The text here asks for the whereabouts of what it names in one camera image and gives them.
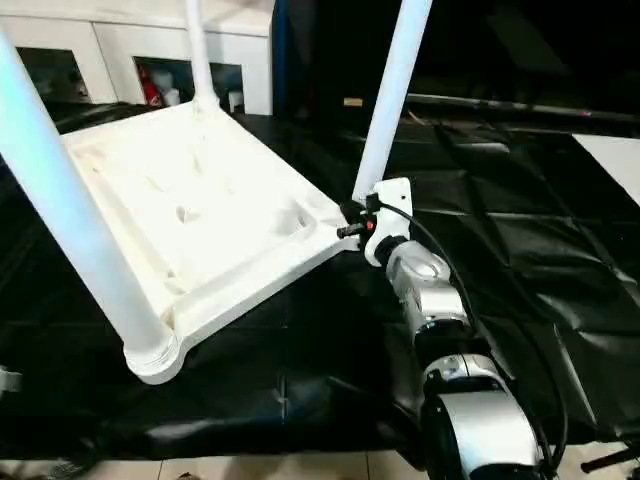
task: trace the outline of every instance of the silver robot arm segment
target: silver robot arm segment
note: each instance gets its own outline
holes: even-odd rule
[[[535,433],[488,343],[478,341],[450,282],[450,266],[411,240],[409,221],[387,206],[412,215],[407,179],[375,185],[358,223],[370,228],[355,233],[366,242],[367,261],[385,269],[413,334],[423,368],[421,424],[430,478],[540,478]],[[354,234],[353,228],[345,232]]]

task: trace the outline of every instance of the white floor tile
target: white floor tile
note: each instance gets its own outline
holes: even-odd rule
[[[102,462],[83,480],[158,480],[162,462]]]
[[[46,473],[56,463],[52,460],[0,460],[0,471],[14,477],[35,477]]]
[[[582,472],[580,464],[610,453],[623,450],[622,443],[590,443],[588,445],[567,447],[562,464],[558,471],[560,480],[626,480],[631,470],[640,466],[640,462],[630,462],[616,465],[602,470],[596,470],[589,475]],[[369,475],[370,480],[425,480],[425,473],[414,470],[396,452],[370,452]]]
[[[626,480],[635,467],[640,466],[637,460],[632,460],[620,465],[596,470],[590,474],[583,473],[580,464],[610,453],[624,450],[623,443],[589,443],[587,445],[567,447],[558,476],[560,480]]]
[[[426,472],[418,472],[396,452],[369,452],[370,480],[428,480]]]
[[[364,453],[240,456],[163,462],[160,480],[189,472],[202,480],[367,480]]]
[[[0,470],[17,478],[28,478],[44,475],[59,463],[54,460],[0,461]],[[96,466],[83,480],[157,480],[162,462],[102,462]]]

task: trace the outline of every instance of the white cabinet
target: white cabinet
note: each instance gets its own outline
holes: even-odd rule
[[[118,99],[145,103],[135,59],[189,60],[186,30],[137,25],[94,24]],[[239,65],[246,113],[271,115],[270,37],[207,32],[209,61]]]
[[[0,26],[16,47],[70,51],[90,101],[118,101],[90,22],[0,15]]]
[[[275,0],[201,0],[209,60],[237,65],[245,112],[272,113]],[[0,0],[16,47],[69,50],[93,103],[145,103],[136,57],[189,60],[184,0]]]

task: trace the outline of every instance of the red object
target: red object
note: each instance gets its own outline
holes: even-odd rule
[[[148,105],[155,107],[162,107],[164,102],[162,101],[162,95],[160,90],[154,85],[149,76],[149,72],[142,65],[138,65],[138,75],[140,77],[140,83],[142,84],[142,90],[144,91],[144,98]]]

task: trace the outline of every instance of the wire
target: wire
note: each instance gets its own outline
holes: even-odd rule
[[[500,372],[500,374],[509,378],[509,375],[504,371],[501,367],[500,362],[496,362],[496,368]],[[540,448],[542,449],[542,461],[537,465],[536,471],[540,472],[543,478],[548,480],[552,480],[555,477],[555,472],[552,472],[551,469],[551,446],[549,445],[549,440],[547,439],[547,435],[544,433],[544,429],[540,422],[538,421],[538,417],[535,416],[531,405],[529,404],[526,395],[521,395],[517,385],[514,385],[510,382],[511,392],[516,397],[516,400],[522,407],[522,411],[525,416],[531,422],[531,428],[533,429],[533,433],[535,437],[538,439],[538,443],[540,443]]]
[[[413,113],[411,111],[411,109],[407,109],[407,113],[409,114],[409,116],[411,117],[411,119],[416,122],[418,125],[422,126],[422,127],[426,127],[427,126],[427,122],[425,122],[424,120],[422,120],[420,117],[418,117],[415,113]]]
[[[442,257],[442,259],[445,262],[447,262],[447,264],[449,265],[449,268],[451,269],[451,273],[456,279],[456,283],[459,286],[460,294],[462,295],[462,299],[466,304],[467,312],[469,313],[469,316],[472,318],[474,323],[477,323],[477,317],[473,311],[473,306],[471,304],[469,292],[467,291],[464,285],[464,282],[462,281],[462,276],[458,272],[457,268],[455,267],[455,264],[451,261],[451,259],[449,258],[449,255],[447,254],[447,251],[442,247],[438,239],[420,221],[418,221],[412,215],[409,215],[407,212],[397,207],[394,207],[393,205],[389,205],[380,201],[378,201],[378,205],[381,208],[386,208],[387,210],[390,210],[400,215],[401,217],[404,217],[406,220],[408,220],[411,223],[411,225],[416,227],[424,236],[426,236],[429,239],[429,241],[436,247],[436,249],[438,250],[438,254]],[[546,475],[549,475],[549,478],[552,478],[555,475],[556,471],[558,470],[558,467],[560,466],[560,462],[562,461],[562,457],[564,456],[564,452],[567,446],[568,432],[569,432],[569,415],[567,413],[567,403],[562,393],[562,390],[560,388],[559,382],[553,373],[553,368],[549,364],[547,357],[544,355],[544,353],[540,349],[538,342],[535,341],[535,339],[527,329],[522,327],[522,325],[520,325],[518,322],[515,322],[515,323],[516,325],[518,325],[518,328],[520,329],[521,333],[523,334],[527,342],[530,344],[531,348],[533,348],[536,356],[538,357],[538,360],[542,365],[542,369],[545,371],[545,375],[548,377],[549,382],[551,383],[551,387],[556,397],[557,406],[558,406],[558,409],[560,410],[562,429],[561,429],[560,439],[556,445],[555,450],[553,451],[553,455],[550,455],[551,449],[549,447],[549,442],[547,440],[546,435],[544,434],[543,429],[539,425],[537,418],[535,418],[535,416],[532,416],[533,418],[529,419],[534,424],[533,429],[538,436],[538,441],[542,445],[543,462],[546,464],[548,468],[548,471],[543,473],[545,473]]]

